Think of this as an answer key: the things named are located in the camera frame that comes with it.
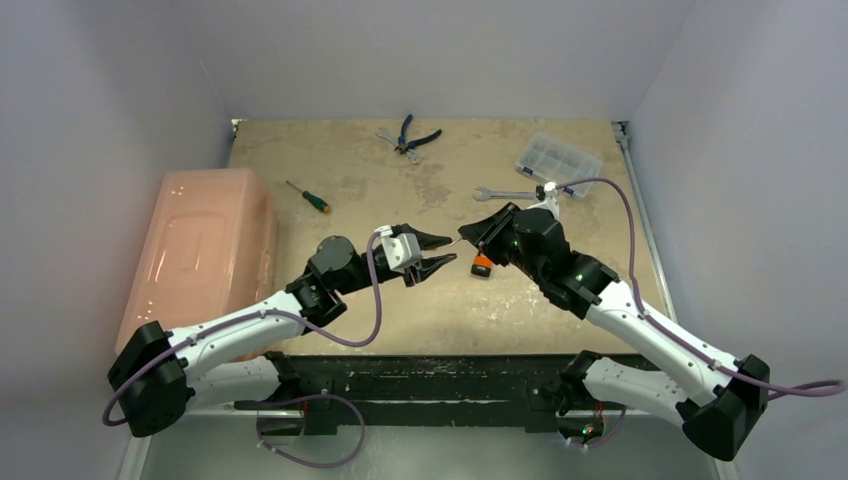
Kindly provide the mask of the orange black padlock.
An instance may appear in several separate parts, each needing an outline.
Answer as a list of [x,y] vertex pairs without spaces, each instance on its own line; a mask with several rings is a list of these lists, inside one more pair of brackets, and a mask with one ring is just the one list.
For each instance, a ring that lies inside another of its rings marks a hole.
[[472,262],[470,273],[480,278],[489,278],[492,274],[493,262],[483,254],[477,254]]

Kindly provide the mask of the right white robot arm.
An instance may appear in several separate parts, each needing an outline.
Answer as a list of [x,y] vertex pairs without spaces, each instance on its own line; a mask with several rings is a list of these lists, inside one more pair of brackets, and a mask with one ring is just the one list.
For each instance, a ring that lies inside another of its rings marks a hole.
[[770,368],[763,360],[711,347],[640,303],[614,270],[572,249],[546,209],[509,203],[458,233],[493,263],[518,268],[552,305],[613,334],[651,364],[641,370],[580,352],[560,373],[559,412],[591,401],[619,404],[679,427],[718,460],[736,457],[767,408],[762,384]]

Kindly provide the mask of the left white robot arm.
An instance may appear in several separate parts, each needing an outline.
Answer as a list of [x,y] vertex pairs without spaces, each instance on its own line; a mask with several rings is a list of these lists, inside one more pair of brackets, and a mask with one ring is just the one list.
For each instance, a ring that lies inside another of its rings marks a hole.
[[[137,438],[159,433],[209,398],[215,388],[211,373],[278,341],[316,333],[351,348],[373,343],[383,320],[381,283],[424,282],[456,258],[426,258],[424,252],[451,242],[408,224],[384,225],[358,253],[348,238],[332,235],[319,243],[300,276],[253,305],[187,327],[166,330],[157,321],[138,327],[107,373],[113,394],[102,424],[127,425]],[[343,296],[363,289],[374,295],[372,331],[362,340],[329,332],[328,325],[347,310]]]

